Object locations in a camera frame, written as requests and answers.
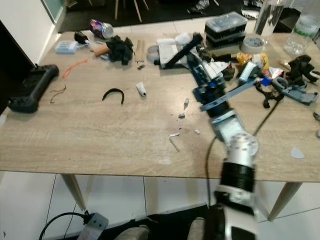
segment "plastic water bottle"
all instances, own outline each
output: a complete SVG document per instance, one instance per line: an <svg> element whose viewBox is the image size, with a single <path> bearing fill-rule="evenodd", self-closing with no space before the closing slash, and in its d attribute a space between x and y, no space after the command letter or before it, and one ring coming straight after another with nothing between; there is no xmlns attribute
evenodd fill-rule
<svg viewBox="0 0 320 240"><path fill-rule="evenodd" d="M254 32L260 35L264 44L275 30L287 0L264 0L259 17L254 26Z"/></svg>
<svg viewBox="0 0 320 240"><path fill-rule="evenodd" d="M304 7L291 35L283 46L287 53L298 56L305 52L308 44L319 30L319 11L320 0L313 0Z"/></svg>

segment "table leg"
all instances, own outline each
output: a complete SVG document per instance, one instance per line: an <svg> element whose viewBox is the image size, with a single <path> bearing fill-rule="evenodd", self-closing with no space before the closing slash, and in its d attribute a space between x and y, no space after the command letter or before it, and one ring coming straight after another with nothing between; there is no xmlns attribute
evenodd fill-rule
<svg viewBox="0 0 320 240"><path fill-rule="evenodd" d="M70 193L72 194L76 204L79 208L84 211L86 210L86 204L84 197L82 196L78 181L74 174L61 174L66 186L68 187Z"/></svg>
<svg viewBox="0 0 320 240"><path fill-rule="evenodd" d="M0 171L0 184L2 182L2 179L4 178L5 172L4 171Z"/></svg>
<svg viewBox="0 0 320 240"><path fill-rule="evenodd" d="M271 210L268 220L272 222L278 214L284 209L287 203L299 190L302 182L286 182L282 191L280 192L278 199L276 200L273 209Z"/></svg>

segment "plastic storage box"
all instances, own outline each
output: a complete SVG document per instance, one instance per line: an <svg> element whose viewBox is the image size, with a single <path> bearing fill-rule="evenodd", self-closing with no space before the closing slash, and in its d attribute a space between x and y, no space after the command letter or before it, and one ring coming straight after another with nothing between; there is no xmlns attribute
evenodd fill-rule
<svg viewBox="0 0 320 240"><path fill-rule="evenodd" d="M215 41L224 40L230 35L244 32L247 22L244 16L232 11L206 21L204 32Z"/></svg>
<svg viewBox="0 0 320 240"><path fill-rule="evenodd" d="M244 32L233 34L230 37L225 37L222 40L216 40L210 35L206 35L207 42L211 45L213 49L220 49L225 48L233 45L238 45L239 43L242 43L246 37L246 34Z"/></svg>

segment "white wall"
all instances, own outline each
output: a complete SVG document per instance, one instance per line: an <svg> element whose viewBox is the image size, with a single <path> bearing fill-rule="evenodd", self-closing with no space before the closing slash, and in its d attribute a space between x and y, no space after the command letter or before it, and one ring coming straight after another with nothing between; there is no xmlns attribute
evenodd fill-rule
<svg viewBox="0 0 320 240"><path fill-rule="evenodd" d="M0 20L33 63L55 28L41 0L0 0Z"/></svg>

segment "small white tube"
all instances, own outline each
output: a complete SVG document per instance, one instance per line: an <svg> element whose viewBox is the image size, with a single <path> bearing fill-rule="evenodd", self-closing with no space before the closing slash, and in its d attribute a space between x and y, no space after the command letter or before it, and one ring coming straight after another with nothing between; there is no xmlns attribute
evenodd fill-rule
<svg viewBox="0 0 320 240"><path fill-rule="evenodd" d="M147 96L147 91L146 91L145 86L142 81L137 83L135 86L141 96L143 96L143 97Z"/></svg>

